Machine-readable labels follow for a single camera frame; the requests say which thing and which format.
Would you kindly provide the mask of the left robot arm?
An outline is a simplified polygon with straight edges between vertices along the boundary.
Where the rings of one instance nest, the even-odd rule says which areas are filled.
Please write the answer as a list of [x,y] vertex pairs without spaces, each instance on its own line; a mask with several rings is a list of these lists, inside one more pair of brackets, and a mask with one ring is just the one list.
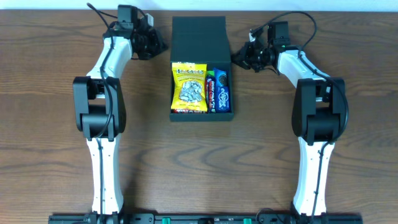
[[95,66],[73,81],[76,126],[90,150],[94,196],[98,215],[120,213],[124,199],[119,181],[119,143],[126,127],[126,109],[120,79],[133,55],[149,60],[167,49],[146,13],[136,21],[119,16],[103,36]]

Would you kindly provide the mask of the green Haribo worms bag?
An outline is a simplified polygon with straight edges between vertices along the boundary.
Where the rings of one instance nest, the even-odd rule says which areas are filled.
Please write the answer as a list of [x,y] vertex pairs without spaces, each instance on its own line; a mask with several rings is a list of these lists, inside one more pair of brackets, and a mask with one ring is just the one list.
[[206,75],[213,77],[215,75],[215,73],[214,73],[214,71],[210,70],[210,71],[206,72]]

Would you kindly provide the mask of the dark green box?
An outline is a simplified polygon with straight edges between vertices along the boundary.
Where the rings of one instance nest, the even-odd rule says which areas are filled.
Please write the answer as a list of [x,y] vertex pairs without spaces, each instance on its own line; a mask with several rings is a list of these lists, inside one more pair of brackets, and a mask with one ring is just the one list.
[[172,19],[170,63],[205,63],[227,74],[230,110],[227,113],[173,113],[171,121],[231,121],[234,118],[231,51],[224,16],[179,17]]

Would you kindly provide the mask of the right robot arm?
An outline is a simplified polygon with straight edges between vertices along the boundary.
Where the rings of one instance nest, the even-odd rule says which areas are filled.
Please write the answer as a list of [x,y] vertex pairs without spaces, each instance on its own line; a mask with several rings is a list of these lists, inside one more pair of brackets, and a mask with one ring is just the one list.
[[322,216],[330,156],[348,122],[344,80],[320,71],[302,46],[290,43],[287,22],[251,30],[249,41],[231,60],[255,72],[273,68],[295,87],[292,130],[300,146],[300,167],[293,206],[301,217]]

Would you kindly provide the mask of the blue Oreo cookie pack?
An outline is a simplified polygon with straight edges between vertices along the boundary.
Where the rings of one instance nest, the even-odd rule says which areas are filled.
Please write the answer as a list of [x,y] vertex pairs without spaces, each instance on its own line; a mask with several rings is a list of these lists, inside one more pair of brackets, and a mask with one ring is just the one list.
[[226,71],[217,68],[213,69],[216,87],[228,86],[228,76]]

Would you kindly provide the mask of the yellow seed snack bag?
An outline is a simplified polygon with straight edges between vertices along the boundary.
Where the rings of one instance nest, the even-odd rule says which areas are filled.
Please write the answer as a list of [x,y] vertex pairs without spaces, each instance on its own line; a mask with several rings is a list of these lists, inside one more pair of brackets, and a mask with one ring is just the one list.
[[205,63],[172,63],[174,95],[172,110],[206,112]]

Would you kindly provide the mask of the blue Eclipse mint pack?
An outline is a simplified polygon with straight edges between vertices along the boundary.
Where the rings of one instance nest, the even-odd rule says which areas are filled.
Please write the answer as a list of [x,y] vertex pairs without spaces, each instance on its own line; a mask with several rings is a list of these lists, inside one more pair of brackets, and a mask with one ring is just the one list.
[[216,89],[216,112],[228,112],[229,110],[229,88],[227,86],[219,86]]

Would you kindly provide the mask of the purple Dairy Milk bar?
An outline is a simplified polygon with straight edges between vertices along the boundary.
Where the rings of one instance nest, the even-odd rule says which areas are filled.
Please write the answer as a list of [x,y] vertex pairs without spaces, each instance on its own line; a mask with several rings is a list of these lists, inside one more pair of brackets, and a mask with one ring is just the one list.
[[215,105],[215,78],[212,75],[206,77],[206,104],[208,107],[208,113],[216,112]]

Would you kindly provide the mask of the red Hacks candy bag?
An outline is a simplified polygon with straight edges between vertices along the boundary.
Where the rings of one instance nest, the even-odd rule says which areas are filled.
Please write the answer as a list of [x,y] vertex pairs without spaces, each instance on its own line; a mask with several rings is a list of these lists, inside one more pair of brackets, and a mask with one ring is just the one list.
[[207,113],[206,111],[202,111],[202,110],[189,110],[189,109],[172,109],[171,110],[172,113],[195,113],[195,114],[204,114]]

